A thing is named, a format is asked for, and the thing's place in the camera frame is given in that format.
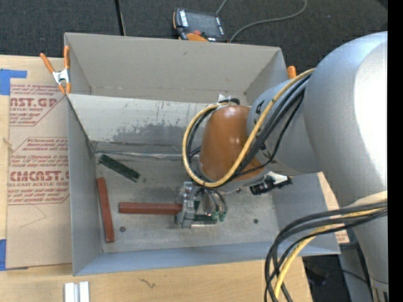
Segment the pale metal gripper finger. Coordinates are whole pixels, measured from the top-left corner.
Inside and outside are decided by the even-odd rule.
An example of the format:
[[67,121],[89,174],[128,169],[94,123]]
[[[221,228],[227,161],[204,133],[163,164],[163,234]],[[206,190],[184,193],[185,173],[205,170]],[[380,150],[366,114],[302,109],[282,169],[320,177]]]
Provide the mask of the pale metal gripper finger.
[[183,204],[184,201],[192,200],[194,197],[195,185],[192,182],[184,182],[179,190],[178,203]]
[[178,213],[174,216],[175,224],[182,229],[190,229],[193,224],[193,215],[189,213]]

